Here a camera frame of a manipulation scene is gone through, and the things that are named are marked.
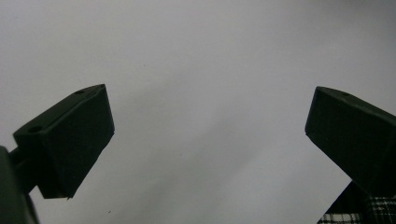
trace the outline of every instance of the plaid fabric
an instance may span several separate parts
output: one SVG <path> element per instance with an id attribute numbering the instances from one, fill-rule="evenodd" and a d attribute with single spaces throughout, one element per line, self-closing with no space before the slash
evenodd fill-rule
<path id="1" fill-rule="evenodd" d="M 362 224 L 361 214 L 325 214 L 318 224 Z"/>
<path id="2" fill-rule="evenodd" d="M 396 224 L 396 198 L 369 197 L 367 206 L 370 223 Z"/>

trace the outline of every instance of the screw hole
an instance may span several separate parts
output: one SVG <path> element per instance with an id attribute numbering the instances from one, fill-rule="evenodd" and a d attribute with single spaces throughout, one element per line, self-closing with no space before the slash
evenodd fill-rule
<path id="1" fill-rule="evenodd" d="M 29 133 L 37 133 L 37 132 L 40 132 L 42 129 L 43 129 L 43 127 L 41 127 L 41 126 L 35 126 L 31 129 L 29 129 Z"/>

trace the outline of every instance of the gray background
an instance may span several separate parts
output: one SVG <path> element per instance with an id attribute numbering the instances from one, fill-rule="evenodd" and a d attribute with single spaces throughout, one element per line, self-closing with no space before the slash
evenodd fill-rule
<path id="1" fill-rule="evenodd" d="M 0 143 L 106 83 L 116 134 L 43 224 L 316 223 L 349 178 L 304 135 L 316 86 L 396 114 L 395 2 L 0 2 Z"/>

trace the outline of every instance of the checkered cloth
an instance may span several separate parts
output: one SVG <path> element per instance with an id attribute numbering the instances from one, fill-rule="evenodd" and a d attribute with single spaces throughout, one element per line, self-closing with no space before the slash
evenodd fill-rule
<path id="1" fill-rule="evenodd" d="M 318 224 L 396 224 L 396 197 L 368 197 L 366 211 L 352 214 L 325 214 Z"/>

